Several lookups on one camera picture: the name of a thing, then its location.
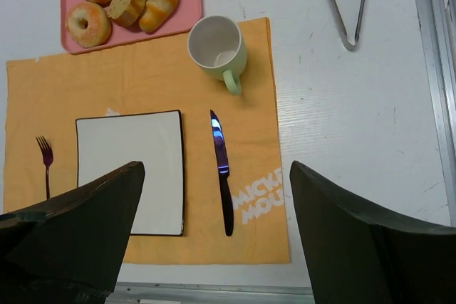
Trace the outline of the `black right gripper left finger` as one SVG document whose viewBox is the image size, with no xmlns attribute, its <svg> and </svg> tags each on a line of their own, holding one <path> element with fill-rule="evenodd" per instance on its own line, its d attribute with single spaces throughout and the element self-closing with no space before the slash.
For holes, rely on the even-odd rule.
<svg viewBox="0 0 456 304">
<path fill-rule="evenodd" d="M 104 303 L 143 190 L 142 162 L 1 215 L 2 303 Z"/>
</svg>

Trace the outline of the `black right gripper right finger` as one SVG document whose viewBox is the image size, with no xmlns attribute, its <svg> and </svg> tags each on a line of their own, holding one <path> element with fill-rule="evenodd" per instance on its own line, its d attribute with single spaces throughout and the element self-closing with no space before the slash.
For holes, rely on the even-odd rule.
<svg viewBox="0 0 456 304">
<path fill-rule="evenodd" d="M 455 228 L 354 194 L 305 164 L 290 169 L 317 303 L 453 303 Z"/>
</svg>

